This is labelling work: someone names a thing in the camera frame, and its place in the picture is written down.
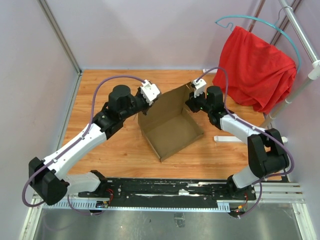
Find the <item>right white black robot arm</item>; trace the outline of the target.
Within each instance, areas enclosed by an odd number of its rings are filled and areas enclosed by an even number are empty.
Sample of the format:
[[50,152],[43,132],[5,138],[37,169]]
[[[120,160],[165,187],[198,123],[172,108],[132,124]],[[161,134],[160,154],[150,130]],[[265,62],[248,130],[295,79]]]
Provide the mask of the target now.
[[195,83],[191,87],[193,90],[185,102],[188,108],[193,113],[205,112],[213,126],[247,145],[248,166],[227,179],[226,193],[230,199],[240,199],[247,187],[289,167],[289,154],[278,130],[256,127],[228,110],[218,86],[210,86],[206,92]]

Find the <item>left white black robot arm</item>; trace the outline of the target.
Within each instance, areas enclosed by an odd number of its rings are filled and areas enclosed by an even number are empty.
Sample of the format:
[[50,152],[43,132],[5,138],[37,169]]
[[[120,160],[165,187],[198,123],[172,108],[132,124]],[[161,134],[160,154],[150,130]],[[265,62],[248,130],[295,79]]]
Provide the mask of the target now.
[[69,170],[95,147],[106,142],[123,126],[126,119],[138,113],[146,114],[161,95],[158,87],[145,80],[132,95],[126,85],[117,85],[108,95],[107,102],[97,114],[91,114],[89,123],[72,140],[43,159],[34,157],[28,163],[30,186],[52,206],[65,196],[90,192],[96,198],[107,193],[103,175],[96,171],[68,175]]

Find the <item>brown cardboard box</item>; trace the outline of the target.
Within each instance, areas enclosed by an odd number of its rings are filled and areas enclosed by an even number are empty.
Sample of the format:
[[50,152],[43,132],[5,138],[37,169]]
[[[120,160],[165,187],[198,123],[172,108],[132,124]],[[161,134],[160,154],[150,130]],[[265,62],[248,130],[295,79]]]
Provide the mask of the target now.
[[181,85],[163,93],[146,115],[138,114],[141,133],[160,162],[204,135],[185,104],[192,92],[190,83]]

